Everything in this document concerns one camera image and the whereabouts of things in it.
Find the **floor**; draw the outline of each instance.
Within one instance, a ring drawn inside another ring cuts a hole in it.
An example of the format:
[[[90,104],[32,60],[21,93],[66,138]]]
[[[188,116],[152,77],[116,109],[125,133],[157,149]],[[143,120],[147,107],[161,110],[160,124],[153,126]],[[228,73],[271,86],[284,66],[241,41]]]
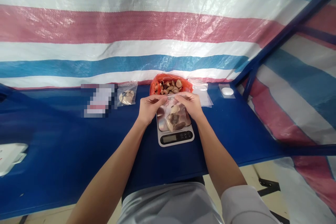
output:
[[[240,168],[247,183],[251,186],[254,186],[257,190],[261,190],[265,187],[261,186],[258,181],[258,175],[260,178],[277,181],[277,178],[274,174],[273,162],[263,162],[255,165],[244,166]],[[204,176],[205,187],[214,201],[218,212],[222,215],[221,202],[216,193],[216,190],[210,180],[209,175]],[[263,197],[265,204],[268,208],[285,217],[288,217],[287,207],[282,198],[281,192],[274,192],[272,194],[266,195]],[[42,212],[33,213],[28,216],[25,224],[65,224],[68,217],[71,214],[72,209],[75,205],[64,206],[61,208],[50,209]],[[118,204],[118,207],[114,211],[111,219],[108,224],[114,224],[117,222],[121,211],[121,201]],[[0,224],[18,224],[20,222],[21,217],[15,217],[7,220],[0,221]]]

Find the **blue table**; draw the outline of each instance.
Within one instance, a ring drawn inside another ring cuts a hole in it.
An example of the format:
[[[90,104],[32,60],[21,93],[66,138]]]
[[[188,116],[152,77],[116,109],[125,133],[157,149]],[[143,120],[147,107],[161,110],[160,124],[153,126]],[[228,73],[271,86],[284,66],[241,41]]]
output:
[[[221,143],[240,166],[283,157],[282,146],[234,91],[236,99],[224,99],[218,85],[210,84],[214,105],[203,108]],[[24,161],[0,178],[0,219],[76,203],[130,130],[139,100],[148,94],[149,86],[139,86],[136,104],[112,110],[108,118],[80,117],[87,99],[80,89],[8,95],[0,103],[0,143],[23,142],[29,147]],[[144,133],[126,190],[207,174],[194,121],[192,126],[194,141],[162,148],[153,120]]]

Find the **dried mushroom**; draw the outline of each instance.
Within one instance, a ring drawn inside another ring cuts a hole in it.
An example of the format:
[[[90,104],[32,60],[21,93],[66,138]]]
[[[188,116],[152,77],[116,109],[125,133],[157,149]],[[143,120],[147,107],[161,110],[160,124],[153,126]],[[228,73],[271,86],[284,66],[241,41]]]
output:
[[[182,82],[181,80],[177,80],[176,82],[174,80],[164,82],[163,80],[160,81],[159,85],[155,84],[154,91],[155,94],[159,95],[167,95],[167,94],[174,94],[179,93],[182,89]]]
[[[170,107],[170,114],[167,116],[166,122],[171,132],[180,130],[186,125],[183,116],[181,116],[181,107],[183,107],[182,103],[177,103]]]
[[[134,91],[126,90],[119,95],[119,101],[125,105],[131,105],[133,103]]]

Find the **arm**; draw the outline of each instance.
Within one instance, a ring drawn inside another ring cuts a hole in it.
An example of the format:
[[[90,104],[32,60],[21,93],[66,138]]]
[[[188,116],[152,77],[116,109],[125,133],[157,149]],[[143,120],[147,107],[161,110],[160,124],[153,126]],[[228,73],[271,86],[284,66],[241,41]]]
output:
[[[103,224],[113,214],[125,189],[146,127],[167,98],[142,98],[137,120],[124,140],[98,171],[73,209],[67,224]]]
[[[238,165],[218,140],[203,114],[199,96],[187,92],[186,96],[187,99],[181,96],[176,96],[176,99],[185,105],[191,117],[196,121],[206,166],[219,197],[230,187],[246,185]]]

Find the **scale display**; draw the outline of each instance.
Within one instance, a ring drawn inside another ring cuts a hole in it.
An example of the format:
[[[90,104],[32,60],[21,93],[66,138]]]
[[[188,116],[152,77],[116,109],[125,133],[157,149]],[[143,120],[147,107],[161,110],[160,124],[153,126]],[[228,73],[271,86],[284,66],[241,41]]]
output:
[[[160,138],[160,142],[162,145],[175,143],[175,142],[181,142],[181,141],[187,141],[192,139],[194,134],[191,131],[182,131],[178,133],[173,133],[169,135],[163,135]]]

